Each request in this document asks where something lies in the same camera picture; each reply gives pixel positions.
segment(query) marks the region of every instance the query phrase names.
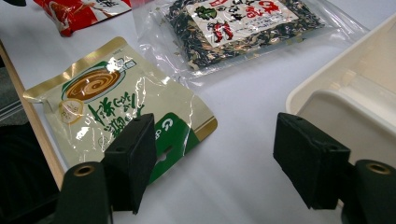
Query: white surface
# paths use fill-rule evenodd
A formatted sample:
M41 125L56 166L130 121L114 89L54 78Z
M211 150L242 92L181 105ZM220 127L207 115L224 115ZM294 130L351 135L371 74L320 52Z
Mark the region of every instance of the white surface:
M396 11L393 0L331 2L369 29ZM0 2L0 38L25 89L62 73L117 35L136 47L132 12L64 38L34 3ZM137 216L115 213L115 223L341 223L339 209L306 208L272 153L276 115L285 111L290 91L347 47L305 41L196 79L192 89L219 127L148 187ZM52 137L39 105L35 108Z

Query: product label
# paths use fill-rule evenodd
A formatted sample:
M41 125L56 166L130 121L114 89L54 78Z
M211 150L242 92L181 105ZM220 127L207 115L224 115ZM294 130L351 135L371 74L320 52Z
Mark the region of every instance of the product label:
M213 47L298 19L276 0L209 0L186 8Z

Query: white tray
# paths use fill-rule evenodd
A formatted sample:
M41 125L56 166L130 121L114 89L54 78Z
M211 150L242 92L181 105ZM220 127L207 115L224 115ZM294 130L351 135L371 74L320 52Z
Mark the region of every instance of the white tray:
M396 167L396 14L293 90L286 111Z

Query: dried seaweed package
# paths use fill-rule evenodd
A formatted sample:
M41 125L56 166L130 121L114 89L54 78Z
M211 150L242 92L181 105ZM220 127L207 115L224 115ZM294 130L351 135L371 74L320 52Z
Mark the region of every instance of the dried seaweed package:
M154 114L160 159L151 182L217 127L198 96L165 76L121 37L26 91L24 97L43 104L69 167L100 161L130 120Z
M324 26L301 0L176 0L167 18L194 70Z

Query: food package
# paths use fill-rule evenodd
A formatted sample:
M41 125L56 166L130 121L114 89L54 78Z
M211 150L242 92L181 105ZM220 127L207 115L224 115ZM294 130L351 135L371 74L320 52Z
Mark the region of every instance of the food package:
M326 0L153 0L133 15L139 52L183 81L303 41L344 46L367 33Z
M217 128L192 91L165 76L121 37L24 93L42 103L69 167L100 161L133 118L152 113L159 158L151 182Z
M55 22L61 35L131 10L129 0L35 0Z

